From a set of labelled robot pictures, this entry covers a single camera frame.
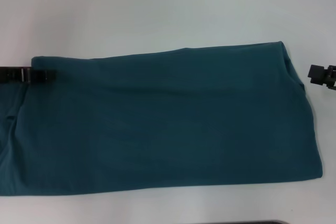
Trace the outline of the teal t-shirt with cream print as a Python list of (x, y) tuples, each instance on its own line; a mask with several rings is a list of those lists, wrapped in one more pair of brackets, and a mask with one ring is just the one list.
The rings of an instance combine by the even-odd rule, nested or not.
[(57, 76), (0, 84), (0, 196), (323, 174), (312, 109), (282, 42), (31, 66)]

